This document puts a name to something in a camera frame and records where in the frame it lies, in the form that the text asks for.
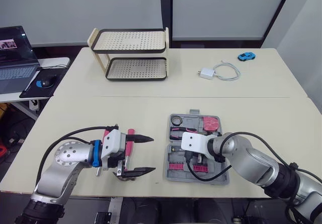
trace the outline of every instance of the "mouse pad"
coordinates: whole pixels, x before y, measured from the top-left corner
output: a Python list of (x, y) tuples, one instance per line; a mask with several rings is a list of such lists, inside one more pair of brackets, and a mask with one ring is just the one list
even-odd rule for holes
[[(55, 68), (55, 69), (42, 69), (34, 78), (34, 80), (30, 83), (30, 85), (22, 91), (20, 94), (20, 98), (28, 98), (28, 97), (51, 97), (54, 94), (57, 86), (59, 85), (61, 79), (63, 79), (66, 74), (66, 68)], [(36, 85), (37, 81), (41, 81), (44, 79), (51, 78), (56, 76), (56, 82), (52, 87), (49, 88), (41, 88)]]

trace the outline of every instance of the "laptop keyboard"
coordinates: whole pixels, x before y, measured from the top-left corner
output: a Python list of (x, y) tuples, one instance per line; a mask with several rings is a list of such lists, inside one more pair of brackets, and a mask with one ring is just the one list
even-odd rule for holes
[(28, 78), (35, 67), (0, 69), (0, 80)]

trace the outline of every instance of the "tool kit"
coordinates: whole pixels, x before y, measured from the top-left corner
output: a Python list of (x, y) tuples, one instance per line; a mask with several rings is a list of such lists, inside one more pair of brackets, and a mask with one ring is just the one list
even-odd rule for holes
[[(172, 114), (169, 119), (169, 141), (165, 157), (165, 176), (170, 181), (197, 182), (211, 185), (229, 184), (229, 174), (225, 172), (212, 181), (200, 181), (189, 171), (185, 151), (181, 149), (182, 134), (193, 132), (203, 135), (222, 133), (220, 119), (217, 116), (199, 115), (199, 110), (190, 110), (190, 114)], [(200, 178), (208, 179), (223, 171), (227, 163), (218, 163), (199, 153), (193, 153), (190, 167)]]

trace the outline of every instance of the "charger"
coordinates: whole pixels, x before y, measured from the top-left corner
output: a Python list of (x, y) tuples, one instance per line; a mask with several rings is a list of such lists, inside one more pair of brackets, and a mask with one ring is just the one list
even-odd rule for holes
[(201, 71), (198, 71), (198, 75), (202, 78), (211, 80), (213, 78), (213, 75), (215, 74), (214, 69), (209, 68), (202, 68)]
[[(215, 65), (215, 67), (213, 69), (209, 69), (209, 68), (202, 68), (201, 71), (198, 71), (198, 75), (202, 78), (205, 78), (205, 79), (208, 79), (208, 80), (211, 80), (214, 76), (218, 77), (220, 80), (222, 81), (234, 81), (234, 80), (237, 80), (239, 79), (241, 73), (240, 71), (237, 69), (236, 66), (234, 66), (233, 64), (229, 63), (229, 62), (226, 62), (224, 60), (221, 61), (222, 63), (221, 64), (218, 64), (218, 65)], [(235, 77), (230, 77), (230, 78), (227, 78), (227, 77), (223, 77), (223, 76), (220, 76), (217, 74), (216, 72), (216, 69), (220, 66), (228, 66), (228, 67), (231, 67), (233, 68), (233, 70), (235, 71), (236, 73), (236, 76)]]

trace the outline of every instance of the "laptop screen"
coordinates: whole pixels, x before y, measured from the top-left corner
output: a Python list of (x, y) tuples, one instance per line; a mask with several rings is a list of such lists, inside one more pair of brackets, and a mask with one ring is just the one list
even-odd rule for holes
[(0, 67), (38, 64), (22, 26), (0, 28)]

